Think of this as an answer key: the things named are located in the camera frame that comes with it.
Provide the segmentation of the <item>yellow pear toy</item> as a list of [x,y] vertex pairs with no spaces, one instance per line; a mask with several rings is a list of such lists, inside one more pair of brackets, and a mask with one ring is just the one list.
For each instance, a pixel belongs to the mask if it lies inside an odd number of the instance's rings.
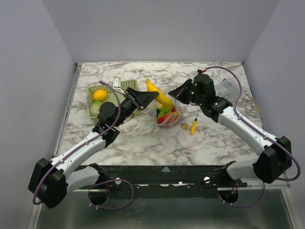
[[156,106],[156,109],[157,109],[157,110],[162,110],[162,109],[164,109],[164,105],[158,104],[158,105]]

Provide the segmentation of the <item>yellow banana toy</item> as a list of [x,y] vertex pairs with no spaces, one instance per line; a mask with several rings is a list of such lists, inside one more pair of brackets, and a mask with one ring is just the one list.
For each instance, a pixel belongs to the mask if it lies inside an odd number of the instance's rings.
[[146,87],[149,92],[159,93],[159,95],[155,98],[158,103],[167,108],[174,108],[173,102],[169,98],[167,98],[165,94],[163,94],[154,84],[152,84],[148,78],[146,79]]

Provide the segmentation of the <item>green leaf toy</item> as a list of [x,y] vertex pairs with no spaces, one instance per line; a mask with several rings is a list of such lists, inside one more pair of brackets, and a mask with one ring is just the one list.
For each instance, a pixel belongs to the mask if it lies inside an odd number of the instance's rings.
[[157,118],[159,119],[160,117],[164,116],[164,115],[167,115],[167,114],[170,114],[172,112],[173,109],[170,109],[168,107],[166,108],[162,108],[159,110],[159,113],[157,115]]

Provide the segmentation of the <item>clear zip top bag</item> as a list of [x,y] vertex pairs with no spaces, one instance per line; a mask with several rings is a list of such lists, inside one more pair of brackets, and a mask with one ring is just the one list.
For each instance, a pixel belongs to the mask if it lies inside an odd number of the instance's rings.
[[169,92],[174,88],[167,88],[163,90],[163,94],[169,98],[173,104],[174,108],[170,109],[164,107],[162,104],[154,100],[150,115],[152,117],[152,121],[158,126],[172,126],[176,124],[183,116],[183,109],[181,108],[180,102],[171,96],[169,96]]

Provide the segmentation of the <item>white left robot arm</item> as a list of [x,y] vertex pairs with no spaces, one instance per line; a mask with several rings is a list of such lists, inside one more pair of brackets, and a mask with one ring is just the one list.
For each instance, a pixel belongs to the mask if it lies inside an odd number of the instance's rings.
[[102,188],[106,177],[97,165],[78,167],[112,144],[120,133],[117,127],[135,110],[146,108],[158,95],[158,92],[140,92],[129,87],[122,102],[102,103],[99,120],[87,136],[65,153],[36,163],[28,186],[33,193],[33,204],[54,208],[69,191],[90,186]]

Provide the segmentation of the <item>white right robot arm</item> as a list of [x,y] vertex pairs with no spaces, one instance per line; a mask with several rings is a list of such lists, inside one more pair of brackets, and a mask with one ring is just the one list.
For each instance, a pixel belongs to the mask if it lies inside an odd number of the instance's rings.
[[277,138],[254,124],[247,126],[232,103],[216,95],[214,82],[208,75],[188,79],[168,94],[183,104],[199,106],[205,116],[233,131],[258,155],[257,160],[228,163],[226,171],[219,175],[223,186],[230,187],[241,178],[258,178],[271,184],[292,165],[285,153],[291,151],[290,140],[284,136]]

